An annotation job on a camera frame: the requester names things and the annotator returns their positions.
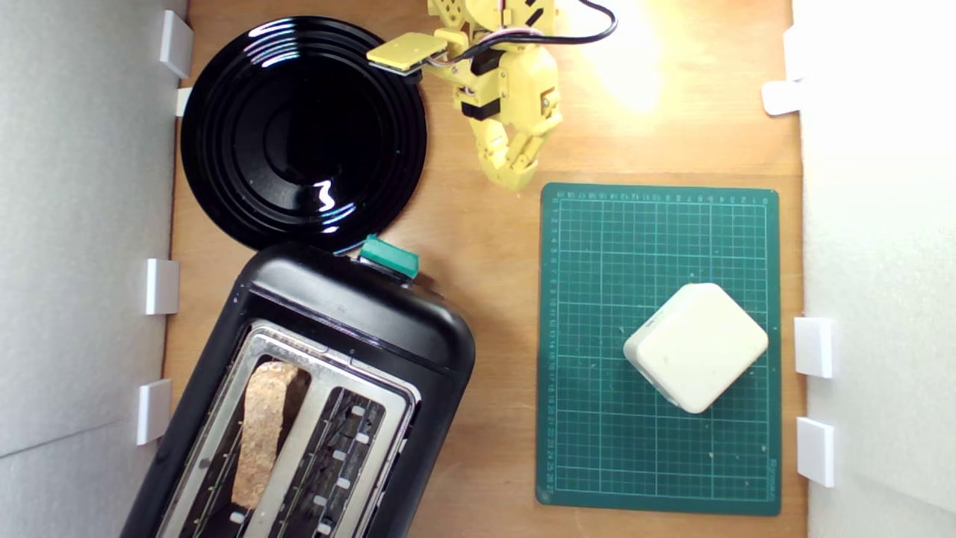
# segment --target white box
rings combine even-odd
[[[720,286],[682,287],[624,343],[671,403],[702,413],[767,350],[767,333]]]

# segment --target black ceramic plate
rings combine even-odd
[[[253,249],[329,252],[380,232],[422,174],[418,86],[372,68],[377,36],[314,16],[236,37],[196,80],[183,116],[186,179],[206,214]]]

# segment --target white plastic clip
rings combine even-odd
[[[166,431],[172,397],[172,382],[168,379],[140,386],[136,444],[144,445]]]
[[[834,376],[833,322],[826,318],[793,318],[796,371],[830,379]]]
[[[803,33],[796,25],[789,27],[783,33],[783,57],[787,79],[765,82],[760,90],[764,110],[771,116],[796,112],[803,106],[799,81],[807,72],[809,63],[807,50]]]
[[[179,311],[179,261],[150,258],[146,261],[146,314]]]
[[[796,472],[834,486],[834,427],[806,416],[796,420]]]
[[[192,64],[192,29],[172,10],[163,13],[160,61],[179,78],[189,78]]]
[[[181,118],[185,114],[185,104],[189,101],[189,94],[192,93],[192,86],[180,88],[176,92],[176,117]]]

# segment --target cutting mat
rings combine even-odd
[[[779,513],[776,192],[551,183],[541,198],[538,500]],[[691,415],[621,348],[682,285],[705,281],[768,331],[770,348]]]

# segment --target wooden table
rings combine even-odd
[[[618,32],[552,47],[564,124],[537,179],[516,194],[478,170],[450,90],[422,84],[431,138],[421,184],[383,234],[420,254],[425,272],[474,333],[477,363],[419,507],[413,537],[807,535],[807,486],[795,470],[792,326],[802,310],[801,166],[794,117],[768,118],[760,85],[783,77],[787,0],[617,0]],[[562,32],[601,24],[574,2]],[[358,23],[385,38],[430,32],[422,0],[191,0],[192,74],[244,30],[295,14]],[[773,188],[780,193],[783,285],[783,510],[775,518],[598,510],[538,504],[533,495],[539,191],[552,181]],[[169,321],[165,375],[176,398],[250,250],[202,213],[177,165],[172,257],[182,264],[180,313]]]

